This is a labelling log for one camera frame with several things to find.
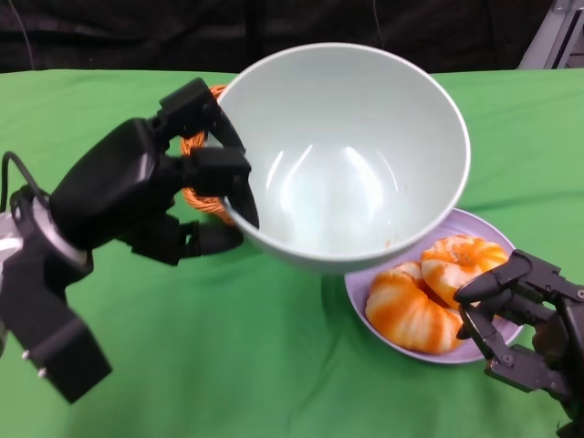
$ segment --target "purple plate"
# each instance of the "purple plate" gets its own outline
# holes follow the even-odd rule
[[[401,351],[403,354],[412,356],[413,358],[442,364],[467,363],[483,359],[483,355],[470,339],[465,341],[458,349],[454,349],[444,354],[424,354],[403,349],[402,347],[398,347],[394,343],[389,342],[380,335],[375,328],[371,326],[365,316],[365,305],[367,303],[370,284],[380,271],[397,266],[403,262],[420,260],[422,251],[430,248],[436,240],[456,234],[483,237],[487,241],[500,244],[508,254],[511,254],[515,249],[513,244],[511,244],[511,242],[509,242],[499,230],[485,222],[483,219],[463,210],[454,209],[444,222],[410,250],[400,254],[383,265],[365,271],[354,272],[345,276],[345,286],[347,288],[347,293],[349,294],[350,302],[361,318],[361,321],[363,321],[363,324],[365,324],[371,333],[383,342],[396,350]],[[507,344],[512,342],[521,331],[521,327],[501,318],[496,318],[494,325],[497,330],[501,332],[503,339]]]

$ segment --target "black curtain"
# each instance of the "black curtain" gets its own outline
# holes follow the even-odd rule
[[[516,68],[551,0],[13,0],[37,69],[238,72],[287,47],[380,47],[435,72]],[[29,69],[0,2],[0,71]]]

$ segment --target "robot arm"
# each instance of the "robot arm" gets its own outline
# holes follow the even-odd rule
[[[481,350],[488,376],[521,391],[546,391],[558,400],[572,420],[558,436],[577,438],[584,436],[584,287],[559,272],[557,266],[514,251],[506,263],[454,295],[464,323],[458,336],[471,338]],[[508,347],[492,324],[494,315],[535,327],[534,350]]]
[[[151,119],[127,120],[113,130],[50,196],[14,154],[3,160],[2,211],[9,159],[28,184],[12,194],[10,213],[0,213],[0,353],[11,332],[25,350],[23,358],[69,402],[111,372],[65,293],[92,272],[94,248],[119,239],[136,254],[176,265],[185,257],[240,245],[243,237],[233,227],[180,224],[166,213],[183,187],[200,196],[227,198],[258,226],[245,149],[205,83],[187,84],[161,106]],[[166,155],[172,138],[201,130],[224,147],[202,148],[188,157]]]

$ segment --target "green fabric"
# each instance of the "green fabric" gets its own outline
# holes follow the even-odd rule
[[[151,115],[196,76],[3,75],[0,145],[50,191],[110,129]],[[232,77],[202,76],[209,84]],[[584,282],[584,70],[437,79],[473,145],[460,206]],[[14,170],[12,189],[22,183]],[[199,216],[180,195],[174,212]],[[436,366],[388,348],[354,315],[342,278],[300,271],[251,245],[172,268],[112,243],[68,296],[114,371],[68,406],[10,338],[0,360],[2,437],[550,438],[566,421],[545,393],[485,377],[484,363]],[[529,345],[532,333],[521,341]]]

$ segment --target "wicker basket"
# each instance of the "wicker basket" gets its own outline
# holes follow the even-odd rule
[[[211,92],[215,98],[218,98],[225,87],[225,85],[213,86],[211,87]],[[182,155],[189,155],[191,150],[195,148],[202,148],[204,146],[204,139],[205,132],[199,132],[190,139],[181,139]],[[214,214],[215,216],[221,218],[221,220],[226,224],[233,224],[231,216],[229,216],[229,214],[225,211],[219,198],[200,198],[193,189],[182,189],[182,194],[184,195],[186,202],[191,207],[194,207],[204,213]]]

